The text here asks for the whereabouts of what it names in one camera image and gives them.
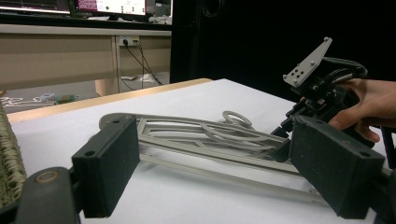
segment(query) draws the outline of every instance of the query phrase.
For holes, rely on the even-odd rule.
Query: metal bracket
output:
[[[299,87],[319,66],[327,49],[332,43],[332,39],[325,37],[323,43],[317,47],[308,57],[291,70],[287,75],[283,75],[283,79],[292,87]]]
[[[99,128],[103,129],[111,120],[127,115],[132,114],[107,114],[101,117]],[[304,179],[289,162],[275,162],[270,156],[271,152],[289,139],[257,132],[252,128],[248,119],[232,111],[223,112],[224,122],[142,114],[134,114],[134,116],[137,122],[139,144],[142,146]],[[165,161],[147,155],[143,151],[140,152],[140,160],[223,181],[231,181],[239,185],[264,189],[278,193],[282,197],[325,203],[314,190],[284,188],[235,175],[226,175],[205,168]]]

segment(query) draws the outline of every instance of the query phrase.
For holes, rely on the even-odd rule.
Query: wooden table edge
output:
[[[26,121],[29,119],[44,118],[46,116],[61,114],[61,113],[72,111],[72,110],[77,110],[77,109],[86,108],[86,107],[95,106],[95,105],[108,104],[108,103],[119,101],[119,100],[126,100],[126,99],[130,99],[130,98],[134,98],[134,97],[151,95],[151,94],[164,92],[164,91],[172,91],[172,90],[185,88],[185,87],[189,87],[189,86],[194,86],[194,85],[198,85],[198,84],[202,84],[202,83],[206,83],[206,82],[210,82],[210,81],[212,81],[212,79],[197,78],[197,79],[193,79],[193,80],[167,84],[167,85],[163,85],[163,86],[159,86],[159,87],[147,88],[147,89],[143,89],[143,90],[139,90],[139,91],[128,91],[128,92],[124,92],[124,93],[117,93],[117,94],[113,94],[113,95],[102,96],[102,97],[88,99],[88,100],[76,101],[76,102],[68,103],[68,104],[64,104],[64,105],[52,105],[52,106],[47,106],[47,107],[42,107],[42,108],[37,108],[37,109],[32,109],[32,110],[26,110],[26,111],[22,111],[22,112],[11,113],[11,114],[7,114],[7,118],[10,123],[23,122],[23,121]]]

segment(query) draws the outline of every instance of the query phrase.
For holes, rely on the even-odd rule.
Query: human hand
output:
[[[340,86],[354,91],[360,101],[338,112],[329,121],[331,126],[344,130],[355,125],[356,132],[372,142],[380,137],[370,126],[396,127],[396,82],[355,78]]]

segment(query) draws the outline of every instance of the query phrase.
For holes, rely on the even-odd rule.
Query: scissors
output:
[[[31,101],[23,101],[23,98],[13,97],[0,97],[0,100],[3,107],[53,105],[53,103],[42,103],[40,97],[34,97]]]

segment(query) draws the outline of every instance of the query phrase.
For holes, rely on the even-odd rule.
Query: woven basket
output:
[[[21,197],[25,180],[20,147],[0,104],[0,208]]]

